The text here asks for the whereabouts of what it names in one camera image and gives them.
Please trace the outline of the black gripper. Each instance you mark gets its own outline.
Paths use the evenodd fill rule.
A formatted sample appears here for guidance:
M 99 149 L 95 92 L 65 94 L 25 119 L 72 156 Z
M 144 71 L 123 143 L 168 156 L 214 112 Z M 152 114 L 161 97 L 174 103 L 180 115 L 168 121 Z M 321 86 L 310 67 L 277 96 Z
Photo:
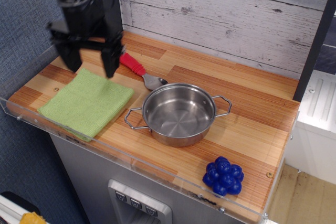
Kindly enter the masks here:
M 51 22 L 52 42 L 65 65 L 76 72 L 82 65 L 79 49 L 101 51 L 107 78 L 112 78 L 123 54 L 122 28 L 109 24 L 102 0 L 58 0 L 64 20 Z

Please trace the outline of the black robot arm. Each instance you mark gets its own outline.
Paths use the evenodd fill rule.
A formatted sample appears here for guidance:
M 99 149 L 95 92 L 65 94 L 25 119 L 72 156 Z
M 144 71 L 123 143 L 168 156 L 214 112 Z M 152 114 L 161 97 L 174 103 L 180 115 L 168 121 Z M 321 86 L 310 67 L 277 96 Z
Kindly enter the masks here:
M 51 22 L 51 41 L 73 72 L 82 65 L 81 48 L 101 52 L 106 76 L 113 77 L 123 53 L 119 0 L 57 0 L 64 20 Z

